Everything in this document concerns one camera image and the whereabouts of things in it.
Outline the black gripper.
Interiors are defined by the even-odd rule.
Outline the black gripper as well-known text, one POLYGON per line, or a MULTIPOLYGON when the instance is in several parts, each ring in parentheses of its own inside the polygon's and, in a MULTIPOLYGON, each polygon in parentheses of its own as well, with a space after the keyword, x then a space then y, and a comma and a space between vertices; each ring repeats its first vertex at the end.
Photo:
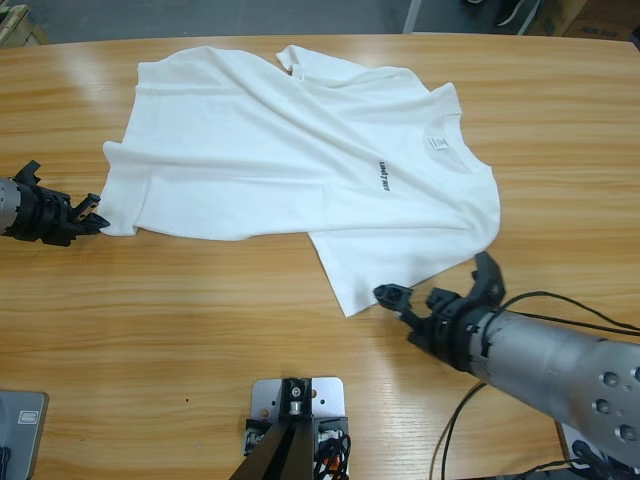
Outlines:
POLYGON ((94 213, 100 201, 95 194, 73 207, 70 196, 35 185, 17 184, 20 203, 16 217, 9 226, 9 236, 16 240, 54 246, 70 246, 78 236, 97 235, 110 222, 94 213))
POLYGON ((498 263, 486 251, 474 256, 473 287, 466 297, 434 288, 426 305, 431 314, 422 318, 412 309, 413 290, 397 284, 383 284, 373 290, 378 304, 394 312, 408 326, 410 343, 462 372, 471 373, 478 353, 472 343, 479 340, 488 318, 500 306, 506 291, 498 263))

